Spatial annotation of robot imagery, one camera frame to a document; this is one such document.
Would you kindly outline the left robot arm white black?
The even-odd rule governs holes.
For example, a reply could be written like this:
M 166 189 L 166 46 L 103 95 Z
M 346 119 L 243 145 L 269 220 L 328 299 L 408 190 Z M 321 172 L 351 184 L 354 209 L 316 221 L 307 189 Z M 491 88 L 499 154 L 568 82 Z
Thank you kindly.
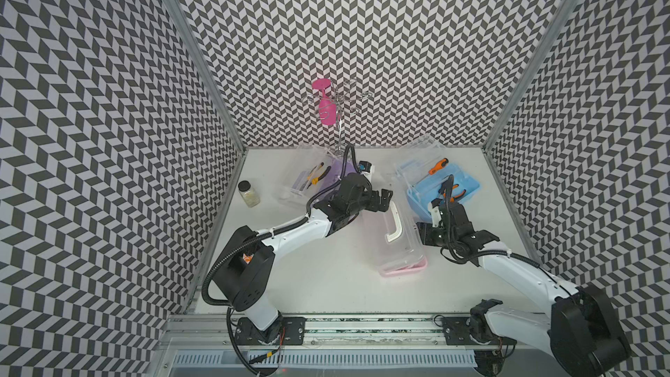
M 388 211 L 393 195 L 386 188 L 376 190 L 368 174 L 354 172 L 313 195 L 306 213 L 289 223 L 261 231 L 238 228 L 205 276 L 202 301 L 240 312 L 260 340 L 274 342 L 283 317 L 265 291 L 275 263 L 347 227 L 363 211 Z

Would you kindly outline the blue toolbox clear lid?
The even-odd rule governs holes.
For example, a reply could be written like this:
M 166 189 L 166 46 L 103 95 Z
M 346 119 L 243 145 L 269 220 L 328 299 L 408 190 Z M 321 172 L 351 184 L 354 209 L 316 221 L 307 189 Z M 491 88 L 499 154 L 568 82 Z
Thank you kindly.
M 450 151 L 444 145 L 432 136 L 424 135 L 397 149 L 391 156 L 391 172 L 404 187 L 408 205 L 419 222 L 431 222 L 427 205 L 436 198 L 442 198 L 439 194 L 441 185 L 450 176 L 454 177 L 453 184 L 460 184 L 467 190 L 460 204 L 467 202 L 480 190 L 480 183 L 452 162 L 449 155 Z M 430 176 L 429 169 L 442 158 L 448 158 L 448 166 Z

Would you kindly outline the pink toolbox clear lid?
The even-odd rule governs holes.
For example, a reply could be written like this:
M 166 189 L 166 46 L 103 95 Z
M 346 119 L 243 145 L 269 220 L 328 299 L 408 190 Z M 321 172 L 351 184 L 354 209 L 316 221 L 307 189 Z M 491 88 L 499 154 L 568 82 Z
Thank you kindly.
M 427 256 L 404 194 L 394 195 L 386 212 L 364 211 L 366 257 L 380 276 L 394 278 L 422 272 Z

